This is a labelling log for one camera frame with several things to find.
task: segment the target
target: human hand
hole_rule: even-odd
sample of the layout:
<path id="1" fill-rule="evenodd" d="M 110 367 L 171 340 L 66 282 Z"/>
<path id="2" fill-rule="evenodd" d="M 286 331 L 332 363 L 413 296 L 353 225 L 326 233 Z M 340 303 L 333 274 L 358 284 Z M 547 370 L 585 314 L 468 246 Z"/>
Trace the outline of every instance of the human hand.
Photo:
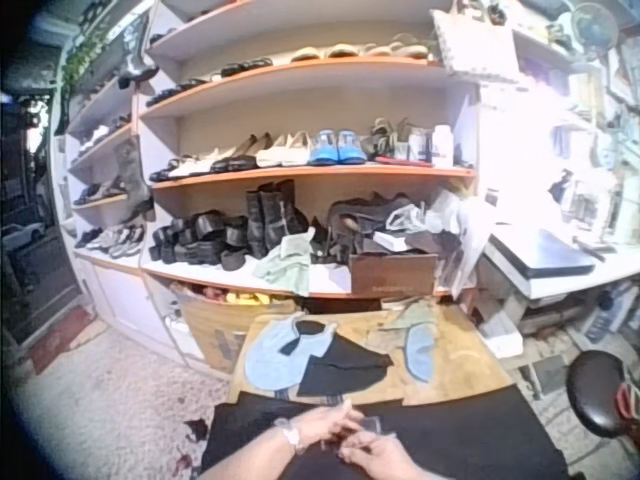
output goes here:
<path id="1" fill-rule="evenodd" d="M 340 446 L 338 455 L 346 463 L 362 467 L 373 480 L 427 480 L 395 435 L 357 432 Z"/>
<path id="2" fill-rule="evenodd" d="M 308 447 L 321 440 L 330 440 L 345 430 L 358 432 L 364 415 L 351 406 L 351 400 L 336 407 L 318 407 L 291 419 L 298 429 L 300 443 Z"/>

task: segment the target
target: tile floor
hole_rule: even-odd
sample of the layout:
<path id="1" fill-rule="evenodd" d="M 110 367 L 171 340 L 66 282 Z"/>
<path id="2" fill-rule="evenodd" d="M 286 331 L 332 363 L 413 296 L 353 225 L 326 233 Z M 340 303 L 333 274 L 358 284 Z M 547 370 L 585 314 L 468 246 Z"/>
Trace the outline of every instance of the tile floor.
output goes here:
<path id="1" fill-rule="evenodd" d="M 564 332 L 545 342 L 527 340 L 545 357 L 578 350 Z M 517 370 L 510 370 L 564 452 L 572 472 L 589 480 L 630 480 L 640 458 L 630 444 L 588 433 L 558 391 L 533 401 Z M 211 421 L 223 402 L 224 381 L 181 367 L 93 322 L 43 373 L 16 388 L 16 405 L 58 468 L 74 479 L 172 478 L 181 453 L 198 465 L 204 442 L 192 444 L 185 420 Z M 182 471 L 178 479 L 189 478 Z"/>

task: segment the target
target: watch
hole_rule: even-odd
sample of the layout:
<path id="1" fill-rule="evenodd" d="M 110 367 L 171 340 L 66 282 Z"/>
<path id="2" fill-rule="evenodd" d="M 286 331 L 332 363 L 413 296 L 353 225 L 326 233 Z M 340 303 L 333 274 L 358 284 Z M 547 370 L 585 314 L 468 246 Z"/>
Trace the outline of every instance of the watch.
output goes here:
<path id="1" fill-rule="evenodd" d="M 300 432 L 298 429 L 294 427 L 289 420 L 286 418 L 276 418 L 273 425 L 278 427 L 284 433 L 284 436 L 287 437 L 287 440 L 296 452 L 296 455 L 301 455 L 307 449 L 300 443 Z"/>

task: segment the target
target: wooden table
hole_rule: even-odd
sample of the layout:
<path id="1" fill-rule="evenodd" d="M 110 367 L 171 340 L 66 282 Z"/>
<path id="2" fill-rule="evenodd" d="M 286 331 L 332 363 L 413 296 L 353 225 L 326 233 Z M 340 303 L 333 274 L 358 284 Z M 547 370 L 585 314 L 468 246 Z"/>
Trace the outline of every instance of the wooden table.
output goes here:
<path id="1" fill-rule="evenodd" d="M 430 383 L 416 380 L 405 367 L 404 350 L 391 352 L 394 365 L 387 370 L 385 379 L 366 390 L 343 395 L 354 405 L 403 400 L 403 405 L 424 405 L 446 402 L 491 392 L 513 383 L 498 361 L 485 347 L 473 324 L 457 306 L 431 305 L 436 315 L 438 334 L 432 352 L 435 369 Z M 308 315 L 306 320 L 337 323 L 337 333 L 367 346 L 367 337 L 398 316 L 398 312 L 365 312 L 339 315 Z M 251 325 L 234 371 L 229 403 L 237 402 L 241 391 L 273 397 L 274 392 L 253 387 L 245 377 L 247 353 L 260 332 L 271 320 L 287 318 L 283 315 L 263 315 Z M 289 399 L 301 403 L 325 404 L 326 399 L 297 397 L 297 386 L 289 389 Z"/>

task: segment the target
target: white bottle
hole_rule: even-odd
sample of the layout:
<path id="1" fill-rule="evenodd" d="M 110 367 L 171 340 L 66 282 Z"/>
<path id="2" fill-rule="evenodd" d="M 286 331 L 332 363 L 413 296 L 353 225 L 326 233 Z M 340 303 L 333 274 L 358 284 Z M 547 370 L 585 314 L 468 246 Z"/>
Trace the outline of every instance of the white bottle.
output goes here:
<path id="1" fill-rule="evenodd" d="M 431 139 L 431 163 L 436 168 L 453 167 L 453 133 L 449 125 L 436 125 Z"/>

